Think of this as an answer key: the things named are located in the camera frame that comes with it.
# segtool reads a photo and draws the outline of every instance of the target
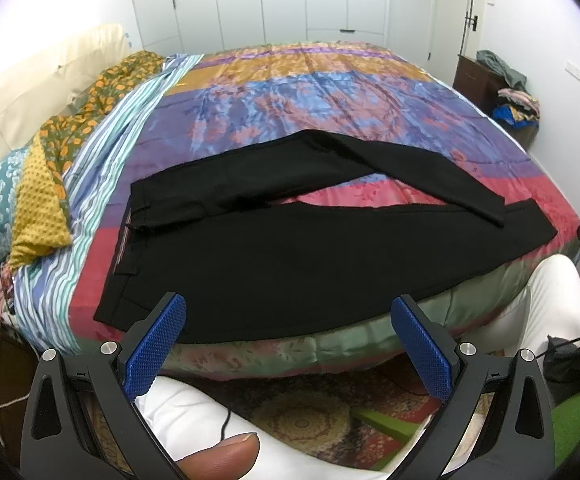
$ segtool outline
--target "black pants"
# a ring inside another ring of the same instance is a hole
[[[451,205],[268,205],[376,171]],[[307,335],[361,322],[386,314],[400,294],[438,294],[556,234],[534,201],[504,206],[439,154],[323,132],[137,181],[128,212],[131,236],[95,319],[127,330],[172,290],[188,304],[178,339],[187,343]]]

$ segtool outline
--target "silver bolt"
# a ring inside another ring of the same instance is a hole
[[[531,350],[528,350],[527,348],[524,348],[521,351],[521,358],[524,361],[534,361],[534,354],[532,353]]]
[[[101,353],[105,355],[110,355],[116,352],[116,343],[114,341],[108,341],[101,345]]]
[[[54,348],[49,348],[41,356],[41,358],[44,361],[52,361],[52,359],[54,359],[55,357],[56,357],[56,350]]]
[[[459,350],[464,355],[475,355],[477,353],[477,349],[472,343],[461,343],[459,345]]]

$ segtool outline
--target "wardrobe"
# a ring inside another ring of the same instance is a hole
[[[132,0],[145,49],[210,54],[262,43],[385,43],[387,0]]]

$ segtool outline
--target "headboard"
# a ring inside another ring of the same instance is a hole
[[[0,160],[128,54],[121,25],[92,28],[49,46],[0,74]]]

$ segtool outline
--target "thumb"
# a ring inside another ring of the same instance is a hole
[[[221,441],[177,462],[190,480],[239,480],[259,455],[259,437],[244,433]]]

